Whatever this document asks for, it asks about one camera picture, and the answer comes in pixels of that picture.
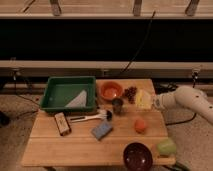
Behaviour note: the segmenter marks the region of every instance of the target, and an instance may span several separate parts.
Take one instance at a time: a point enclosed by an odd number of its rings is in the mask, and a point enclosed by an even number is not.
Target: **orange fruit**
[[[135,121],[135,131],[138,132],[138,133],[142,133],[145,131],[145,129],[147,128],[147,123],[144,119],[142,118],[138,118],[136,121]]]

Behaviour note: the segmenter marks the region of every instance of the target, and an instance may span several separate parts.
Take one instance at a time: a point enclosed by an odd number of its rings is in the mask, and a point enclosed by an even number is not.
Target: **yellow sponge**
[[[150,93],[142,89],[138,90],[135,96],[135,105],[141,109],[151,109],[152,97]]]

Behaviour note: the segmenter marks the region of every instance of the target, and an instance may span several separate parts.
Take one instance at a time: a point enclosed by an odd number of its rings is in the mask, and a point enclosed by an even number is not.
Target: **blue sponge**
[[[97,140],[101,140],[107,133],[112,130],[112,125],[106,120],[101,122],[100,125],[92,129],[92,134]]]

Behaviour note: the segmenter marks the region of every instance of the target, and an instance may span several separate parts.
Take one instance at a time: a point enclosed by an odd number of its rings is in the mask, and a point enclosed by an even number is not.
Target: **dark red bowl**
[[[131,143],[125,148],[123,159],[129,171],[149,171],[153,165],[150,150],[137,142]]]

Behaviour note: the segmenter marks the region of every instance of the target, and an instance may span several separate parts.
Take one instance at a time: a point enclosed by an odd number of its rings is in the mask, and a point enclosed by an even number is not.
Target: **brush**
[[[112,119],[112,112],[110,112],[109,110],[98,109],[98,113],[96,115],[73,116],[73,117],[67,117],[67,119],[70,122],[81,122],[81,121],[87,121],[91,119],[101,119],[101,120],[110,121]]]

